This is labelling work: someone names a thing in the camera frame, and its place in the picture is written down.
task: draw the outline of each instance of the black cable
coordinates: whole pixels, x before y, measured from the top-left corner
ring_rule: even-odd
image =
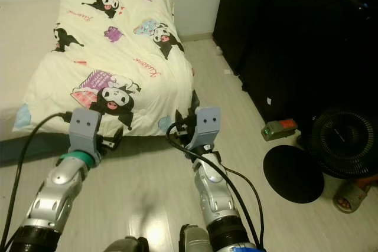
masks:
[[[165,137],[167,138],[168,142],[173,146],[175,147],[176,149],[182,151],[182,152],[185,152],[185,153],[188,153],[189,155],[191,156],[195,156],[197,159],[207,163],[208,165],[210,165],[213,169],[215,169],[216,172],[218,172],[218,174],[220,176],[222,176],[224,178],[224,180],[227,182],[227,184],[231,187],[232,191],[234,192],[235,194],[235,197],[236,199],[238,200],[242,210],[243,210],[243,213],[247,219],[247,223],[248,223],[248,226],[250,228],[250,231],[252,233],[252,237],[253,237],[253,240],[256,244],[256,247],[257,249],[260,249],[260,250],[264,250],[264,248],[261,246],[260,242],[259,242],[259,239],[258,239],[258,235],[256,234],[256,230],[253,226],[253,223],[252,223],[252,220],[250,218],[250,215],[248,213],[248,210],[243,202],[243,199],[242,197],[240,196],[238,190],[236,189],[235,185],[232,183],[232,181],[229,179],[229,177],[215,164],[215,163],[212,163],[212,161],[204,158],[203,156],[200,156],[188,149],[186,149],[185,147],[182,147],[181,145],[177,144],[176,142],[174,142],[171,138],[170,138],[170,134],[171,134],[171,131],[174,127],[176,126],[179,126],[179,125],[182,125],[182,123],[173,123],[168,129],[167,129],[167,132],[165,134]]]
[[[248,178],[246,178],[244,175],[242,175],[240,172],[234,171],[234,170],[232,170],[232,169],[224,166],[223,164],[222,164],[222,166],[224,167],[224,169],[226,171],[231,172],[232,174],[235,174],[235,175],[243,178],[249,184],[249,186],[252,188],[253,192],[255,193],[256,199],[257,199],[258,204],[259,204],[259,212],[260,212],[260,224],[261,224],[260,245],[261,245],[261,247],[264,247],[264,241],[263,241],[263,238],[264,238],[264,229],[265,229],[265,226],[264,226],[264,215],[263,215],[263,212],[262,212],[261,200],[260,200],[259,194],[258,194],[255,186],[253,186],[252,182]]]
[[[16,230],[16,232],[13,233],[12,237],[8,240],[8,242],[6,243],[5,247],[4,247],[4,252],[6,252],[9,247],[11,246],[12,242],[13,242],[13,239],[15,238],[16,236],[16,233],[17,233],[18,230]]]
[[[47,121],[49,121],[50,119],[57,117],[57,116],[66,118],[67,113],[52,114],[52,115],[46,117],[44,120],[42,120],[38,125],[36,125],[36,127],[33,129],[33,131],[29,134],[29,137],[28,137],[27,141],[25,142],[24,147],[22,148],[22,151],[21,151],[21,154],[20,154],[19,160],[18,160],[17,171],[16,171],[16,176],[15,176],[15,179],[14,179],[11,199],[9,201],[9,207],[8,207],[8,213],[6,215],[4,231],[2,233],[2,238],[1,238],[1,243],[0,243],[0,252],[6,251],[6,250],[4,250],[5,249],[5,243],[6,243],[6,238],[8,237],[9,227],[11,226],[13,207],[14,207],[14,202],[15,202],[15,199],[16,199],[16,193],[17,193],[19,178],[21,176],[21,169],[22,169],[22,164],[23,164],[24,159],[25,159],[26,151],[29,147],[31,140],[33,139],[35,133],[39,130],[39,128],[43,124],[45,124]]]

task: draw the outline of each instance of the wooden floor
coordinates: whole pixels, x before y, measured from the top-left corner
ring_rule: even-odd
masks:
[[[378,190],[373,188],[359,210],[338,212],[332,197],[341,180],[325,177],[323,195],[310,204],[294,204],[269,186],[262,170],[265,153],[292,144],[294,138],[265,142],[263,120],[241,82],[229,74],[212,40],[186,42],[195,68],[195,89],[203,106],[221,107],[216,139],[225,165],[243,172],[259,191],[265,214],[265,247],[276,252],[373,252],[378,250]],[[22,221],[41,181],[56,158],[24,165],[17,195],[13,232]],[[15,167],[0,169],[0,227],[5,222]],[[249,187],[231,176],[259,227],[256,200]],[[162,137],[125,138],[115,153],[89,172],[57,251],[103,251],[112,241],[132,234],[148,238],[151,251],[178,251],[183,224],[204,226],[191,162]]]

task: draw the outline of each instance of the cartoon print comforter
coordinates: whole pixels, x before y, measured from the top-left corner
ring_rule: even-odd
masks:
[[[55,48],[40,62],[14,130],[77,107],[100,112],[100,134],[163,135],[193,91],[170,0],[61,0]],[[59,119],[46,132],[68,132]]]

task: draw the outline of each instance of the black furniture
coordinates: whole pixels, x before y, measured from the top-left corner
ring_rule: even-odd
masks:
[[[264,121],[375,89],[375,0],[221,0],[214,41]]]

